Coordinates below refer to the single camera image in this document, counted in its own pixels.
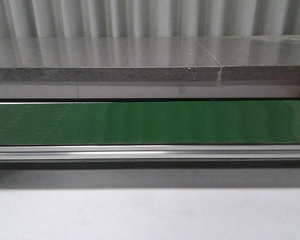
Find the grey stone slab left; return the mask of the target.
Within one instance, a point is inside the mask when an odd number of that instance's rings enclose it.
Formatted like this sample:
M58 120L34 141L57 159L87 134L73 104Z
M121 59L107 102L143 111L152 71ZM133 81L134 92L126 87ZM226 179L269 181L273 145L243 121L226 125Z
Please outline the grey stone slab left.
M0 37L0 82L214 82L193 37Z

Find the green conveyor belt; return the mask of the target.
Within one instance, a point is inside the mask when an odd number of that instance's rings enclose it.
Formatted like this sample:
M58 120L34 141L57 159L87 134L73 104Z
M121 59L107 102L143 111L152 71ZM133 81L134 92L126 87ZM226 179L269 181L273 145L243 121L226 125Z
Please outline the green conveyor belt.
M0 104L0 146L300 144L300 100Z

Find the grey stone slab right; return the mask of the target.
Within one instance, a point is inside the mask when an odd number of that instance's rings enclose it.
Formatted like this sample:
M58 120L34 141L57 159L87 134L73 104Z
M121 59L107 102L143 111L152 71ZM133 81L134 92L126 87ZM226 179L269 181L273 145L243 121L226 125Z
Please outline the grey stone slab right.
M300 82L300 35L206 36L197 42L227 81Z

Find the aluminium conveyor side rail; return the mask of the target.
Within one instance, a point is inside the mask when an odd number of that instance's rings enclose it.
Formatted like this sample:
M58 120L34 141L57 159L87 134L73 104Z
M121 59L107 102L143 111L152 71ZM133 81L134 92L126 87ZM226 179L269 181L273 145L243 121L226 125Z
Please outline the aluminium conveyor side rail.
M300 168L300 144L0 146L0 170Z

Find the grey stone slab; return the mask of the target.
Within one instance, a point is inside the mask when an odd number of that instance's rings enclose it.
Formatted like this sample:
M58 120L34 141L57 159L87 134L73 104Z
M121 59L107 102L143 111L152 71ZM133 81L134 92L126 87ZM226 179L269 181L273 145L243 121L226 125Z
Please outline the grey stone slab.
M300 35L206 36L197 42L227 81L300 82Z
M214 82L193 37L0 37L0 82Z

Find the grey corrugated curtain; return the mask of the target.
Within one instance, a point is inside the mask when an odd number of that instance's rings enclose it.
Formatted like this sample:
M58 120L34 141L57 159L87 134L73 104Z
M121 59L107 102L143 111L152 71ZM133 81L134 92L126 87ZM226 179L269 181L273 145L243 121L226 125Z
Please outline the grey corrugated curtain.
M300 0L0 0L0 37L300 35Z

